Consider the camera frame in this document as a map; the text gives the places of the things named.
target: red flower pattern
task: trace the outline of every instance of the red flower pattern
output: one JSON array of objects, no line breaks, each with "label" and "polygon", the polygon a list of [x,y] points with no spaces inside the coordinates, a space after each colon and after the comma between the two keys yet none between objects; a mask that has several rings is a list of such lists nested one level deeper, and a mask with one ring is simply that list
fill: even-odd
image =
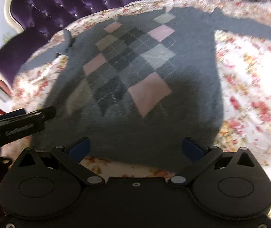
[{"label": "red flower pattern", "polygon": [[236,86],[236,81],[232,78],[232,76],[230,75],[225,75],[224,78],[232,85],[232,86]]},{"label": "red flower pattern", "polygon": [[235,108],[235,110],[239,110],[240,109],[240,104],[239,102],[235,99],[235,97],[231,96],[229,101],[231,102],[231,104],[233,105],[233,107]]},{"label": "red flower pattern", "polygon": [[227,43],[233,43],[233,42],[235,42],[235,39],[233,39],[233,38],[228,38],[228,39],[226,40],[226,42],[227,42]]},{"label": "red flower pattern", "polygon": [[259,109],[259,117],[262,121],[264,122],[270,122],[271,121],[271,116],[269,114],[269,109],[266,106],[266,104],[264,102],[251,102],[251,107],[254,109]]},{"label": "red flower pattern", "polygon": [[254,86],[259,86],[260,78],[257,74],[252,73],[252,84]]},{"label": "red flower pattern", "polygon": [[258,132],[262,133],[262,129],[259,126],[256,126]]},{"label": "red flower pattern", "polygon": [[122,177],[134,177],[134,175],[127,175],[127,174],[124,174],[124,175],[122,175]]}]

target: bed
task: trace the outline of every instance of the bed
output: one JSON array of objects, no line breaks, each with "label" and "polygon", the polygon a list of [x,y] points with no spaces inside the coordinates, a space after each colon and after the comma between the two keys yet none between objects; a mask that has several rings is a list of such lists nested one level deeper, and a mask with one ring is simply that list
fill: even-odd
[{"label": "bed", "polygon": [[[194,7],[207,13],[218,8],[227,16],[250,18],[271,27],[271,3],[233,0],[143,0],[85,16],[63,27],[75,37],[108,19],[163,8],[170,11],[173,7]],[[224,151],[248,147],[271,179],[271,40],[223,30],[215,30],[214,35],[224,112],[215,145]],[[63,31],[55,33],[28,62],[63,41]],[[68,57],[60,55],[40,67],[18,74],[13,83],[13,109],[26,108],[30,112],[41,108],[67,62]],[[27,137],[5,145],[2,156],[15,159],[30,143],[31,137]],[[109,176],[169,178],[174,175],[174,172],[154,167],[93,157],[84,158],[81,164],[105,179]]]}]

